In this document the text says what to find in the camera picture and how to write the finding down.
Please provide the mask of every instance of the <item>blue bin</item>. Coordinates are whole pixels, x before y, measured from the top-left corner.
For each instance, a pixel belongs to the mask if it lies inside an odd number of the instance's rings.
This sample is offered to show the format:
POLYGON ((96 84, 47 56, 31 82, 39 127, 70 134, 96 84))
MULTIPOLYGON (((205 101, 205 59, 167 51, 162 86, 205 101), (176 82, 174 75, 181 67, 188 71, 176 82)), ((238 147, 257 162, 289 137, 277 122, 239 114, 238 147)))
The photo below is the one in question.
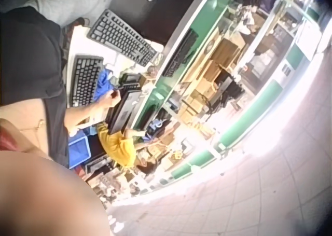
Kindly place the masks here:
POLYGON ((72 169, 91 157, 87 136, 79 131, 69 139, 69 169, 72 169))

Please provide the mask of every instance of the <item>green counter trim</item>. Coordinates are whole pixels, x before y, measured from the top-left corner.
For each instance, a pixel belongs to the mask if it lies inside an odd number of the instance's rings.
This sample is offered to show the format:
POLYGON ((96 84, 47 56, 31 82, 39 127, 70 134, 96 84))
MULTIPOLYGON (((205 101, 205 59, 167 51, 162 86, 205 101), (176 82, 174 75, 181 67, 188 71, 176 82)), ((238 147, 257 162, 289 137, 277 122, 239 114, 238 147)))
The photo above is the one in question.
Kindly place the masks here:
MULTIPOLYGON (((203 166, 213 158, 213 155, 208 150, 205 150, 195 155, 192 159, 188 161, 188 163, 190 165, 203 166)), ((182 176, 189 174, 190 172, 191 167, 188 164, 184 164, 178 169, 174 170, 171 175, 174 177, 174 179, 179 179, 182 176)))
POLYGON ((288 53, 286 59, 289 62, 289 64, 293 67, 293 69, 296 70, 300 65, 304 56, 305 54, 301 51, 301 49, 296 44, 294 44, 292 46, 292 49, 288 53))
MULTIPOLYGON (((198 34, 198 39, 189 51, 188 55, 201 47, 211 29, 214 29, 213 25, 219 19, 220 14, 224 12, 228 3, 229 0, 207 0, 190 26, 190 28, 198 34)), ((173 90, 182 73, 187 71, 189 67, 190 65, 188 61, 187 64, 181 65, 172 78, 165 78, 161 76, 158 79, 156 88, 152 91, 150 97, 148 98, 134 128, 137 129, 139 121, 152 105, 157 105, 158 108, 162 106, 163 102, 173 90)))
POLYGON ((256 102, 222 135, 219 143, 228 147, 235 142, 276 101, 282 90, 275 80, 271 80, 256 102))

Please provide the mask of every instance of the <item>desk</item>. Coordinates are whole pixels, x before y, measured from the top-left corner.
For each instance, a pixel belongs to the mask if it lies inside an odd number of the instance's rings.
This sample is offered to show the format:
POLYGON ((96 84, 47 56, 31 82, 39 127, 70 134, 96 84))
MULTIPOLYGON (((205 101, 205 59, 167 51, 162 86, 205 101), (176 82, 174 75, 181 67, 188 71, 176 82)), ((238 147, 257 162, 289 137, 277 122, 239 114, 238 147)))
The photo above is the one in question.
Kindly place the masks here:
MULTIPOLYGON (((99 43, 96 43, 89 38, 87 38, 87 34, 90 31, 89 27, 77 26, 74 28, 73 37, 68 53, 68 63, 65 69, 64 76, 66 79, 66 92, 67 92, 67 100, 70 98, 71 85, 72 85, 72 71, 75 61, 75 56, 78 54, 83 55, 95 55, 104 58, 104 65, 107 65, 107 68, 113 71, 114 76, 119 78, 121 72, 124 70, 131 69, 133 73, 145 73, 147 68, 152 65, 152 63, 148 63, 145 67, 135 64, 132 60, 128 59, 121 53, 116 52, 113 49, 109 49, 99 43)), ((146 40, 157 52, 161 52, 163 50, 163 46, 146 40)), ((107 116, 108 109, 95 114, 93 117, 90 117, 88 122, 84 124, 80 124, 77 128, 83 129, 89 127, 93 124, 99 123, 105 120, 107 116)))

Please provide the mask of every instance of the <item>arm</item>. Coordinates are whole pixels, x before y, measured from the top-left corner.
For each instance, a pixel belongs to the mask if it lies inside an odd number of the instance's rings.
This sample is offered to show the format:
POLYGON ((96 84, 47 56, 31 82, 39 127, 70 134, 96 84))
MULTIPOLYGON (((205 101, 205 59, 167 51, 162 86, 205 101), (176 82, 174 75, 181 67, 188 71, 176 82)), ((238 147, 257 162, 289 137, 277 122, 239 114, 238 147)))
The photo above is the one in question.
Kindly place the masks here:
POLYGON ((156 140, 152 140, 151 142, 147 142, 147 143, 134 144, 134 147, 135 147, 136 150, 140 150, 140 149, 143 149, 145 147, 156 145, 156 144, 159 144, 159 143, 160 143, 159 139, 156 139, 156 140))
POLYGON ((137 144, 134 144, 134 147, 135 147, 135 150, 140 150, 140 149, 143 149, 150 145, 151 145, 150 143, 137 143, 137 144))
POLYGON ((73 107, 66 110, 64 125, 71 132, 81 121, 102 111, 103 109, 116 106, 121 100, 119 91, 113 90, 103 95, 98 102, 84 107, 73 107))
POLYGON ((83 107, 72 107, 66 110, 64 125, 66 126, 68 132, 72 132, 72 130, 83 120, 88 117, 96 114, 102 108, 98 103, 94 103, 88 106, 83 107))

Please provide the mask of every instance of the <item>hair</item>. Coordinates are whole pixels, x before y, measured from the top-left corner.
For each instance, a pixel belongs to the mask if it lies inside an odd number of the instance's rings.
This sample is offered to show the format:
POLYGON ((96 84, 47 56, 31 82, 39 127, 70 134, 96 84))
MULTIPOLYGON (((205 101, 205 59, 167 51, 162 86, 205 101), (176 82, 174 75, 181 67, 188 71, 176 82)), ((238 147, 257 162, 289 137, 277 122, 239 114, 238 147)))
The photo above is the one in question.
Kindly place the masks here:
POLYGON ((146 166, 137 165, 136 167, 146 175, 151 175, 155 173, 158 163, 146 162, 146 166))

